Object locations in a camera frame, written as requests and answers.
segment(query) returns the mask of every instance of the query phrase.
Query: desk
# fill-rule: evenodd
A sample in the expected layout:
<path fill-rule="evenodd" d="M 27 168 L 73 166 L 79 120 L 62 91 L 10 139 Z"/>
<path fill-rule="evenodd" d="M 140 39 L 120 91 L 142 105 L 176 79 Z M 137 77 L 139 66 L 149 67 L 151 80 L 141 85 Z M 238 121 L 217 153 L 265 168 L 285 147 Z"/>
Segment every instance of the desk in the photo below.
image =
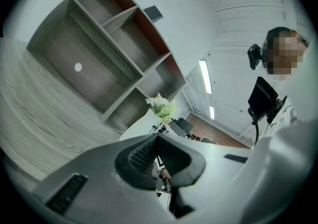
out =
<path fill-rule="evenodd" d="M 166 124 L 157 115 L 155 115 L 151 109 L 149 109 L 142 118 L 140 118 L 137 122 L 130 126 L 128 130 L 124 132 L 124 134 L 119 138 L 119 141 L 151 133 L 157 133 L 163 126 L 166 127 L 165 133 L 167 134 L 177 135 L 181 137 L 186 136 L 186 133 L 175 123 L 170 122 L 169 124 Z"/>

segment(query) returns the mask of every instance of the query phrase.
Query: black monitor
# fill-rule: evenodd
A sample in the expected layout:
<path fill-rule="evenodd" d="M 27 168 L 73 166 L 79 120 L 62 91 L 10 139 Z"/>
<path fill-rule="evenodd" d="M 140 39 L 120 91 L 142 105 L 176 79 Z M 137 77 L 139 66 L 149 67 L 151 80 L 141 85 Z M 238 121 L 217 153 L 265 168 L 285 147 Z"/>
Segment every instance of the black monitor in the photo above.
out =
<path fill-rule="evenodd" d="M 193 125 L 191 123 L 188 123 L 183 118 L 179 118 L 179 120 L 177 121 L 177 125 L 181 129 L 183 129 L 186 133 L 189 133 L 192 130 L 192 128 L 193 128 Z"/>
<path fill-rule="evenodd" d="M 179 136 L 185 138 L 188 133 L 185 132 L 180 126 L 178 126 L 175 122 L 169 123 L 170 128 Z"/>
<path fill-rule="evenodd" d="M 250 108 L 248 112 L 253 114 L 254 121 L 257 122 L 270 110 L 272 105 L 275 103 L 278 94 L 270 86 L 268 82 L 265 81 L 264 78 L 259 76 L 257 78 L 254 90 L 248 100 Z"/>
<path fill-rule="evenodd" d="M 152 20 L 153 23 L 163 18 L 163 15 L 160 13 L 156 6 L 147 7 L 144 9 L 144 12 Z"/>

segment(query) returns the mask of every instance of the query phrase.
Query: brick wall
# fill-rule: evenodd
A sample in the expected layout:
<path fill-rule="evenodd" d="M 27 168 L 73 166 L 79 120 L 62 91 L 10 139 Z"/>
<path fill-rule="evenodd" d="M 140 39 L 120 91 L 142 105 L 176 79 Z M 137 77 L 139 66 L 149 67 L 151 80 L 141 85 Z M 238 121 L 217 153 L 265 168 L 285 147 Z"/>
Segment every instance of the brick wall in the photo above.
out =
<path fill-rule="evenodd" d="M 214 142 L 222 146 L 247 148 L 245 145 L 231 138 L 229 135 L 215 128 L 211 124 L 203 121 L 192 113 L 186 120 L 194 126 L 190 131 L 191 135 L 194 134 L 200 138 L 204 138 L 205 136 L 209 137 Z"/>

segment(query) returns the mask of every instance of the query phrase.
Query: fluorescent light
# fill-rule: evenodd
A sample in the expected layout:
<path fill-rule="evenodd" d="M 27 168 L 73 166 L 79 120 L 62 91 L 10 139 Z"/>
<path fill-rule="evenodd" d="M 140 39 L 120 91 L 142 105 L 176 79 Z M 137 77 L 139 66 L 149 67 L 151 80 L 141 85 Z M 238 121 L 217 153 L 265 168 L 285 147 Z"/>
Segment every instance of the fluorescent light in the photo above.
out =
<path fill-rule="evenodd" d="M 205 89 L 206 89 L 207 93 L 212 94 L 207 62 L 200 61 L 199 63 L 200 63 L 200 67 L 201 67 L 201 71 L 202 71 L 202 75 L 203 75 Z"/>
<path fill-rule="evenodd" d="M 210 107 L 211 118 L 214 120 L 214 108 Z"/>

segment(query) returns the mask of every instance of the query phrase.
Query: ceiling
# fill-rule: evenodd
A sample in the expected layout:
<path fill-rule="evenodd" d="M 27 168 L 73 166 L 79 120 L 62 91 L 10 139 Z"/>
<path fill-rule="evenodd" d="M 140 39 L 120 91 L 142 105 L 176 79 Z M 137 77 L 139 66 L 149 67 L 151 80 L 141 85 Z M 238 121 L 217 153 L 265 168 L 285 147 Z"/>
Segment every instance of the ceiling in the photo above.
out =
<path fill-rule="evenodd" d="M 193 113 L 219 127 L 230 136 L 251 146 L 255 128 L 247 100 L 258 76 L 262 76 L 279 93 L 282 82 L 259 66 L 249 67 L 247 50 L 253 44 L 261 46 L 268 30 L 285 26 L 296 29 L 309 41 L 314 29 L 298 0 L 210 0 L 217 13 L 223 32 L 219 39 L 211 40 L 207 61 L 212 94 L 205 91 L 199 65 L 189 74 L 189 82 L 183 90 Z M 215 120 L 210 118 L 209 106 L 215 109 Z M 266 119 L 259 123 L 260 132 Z"/>

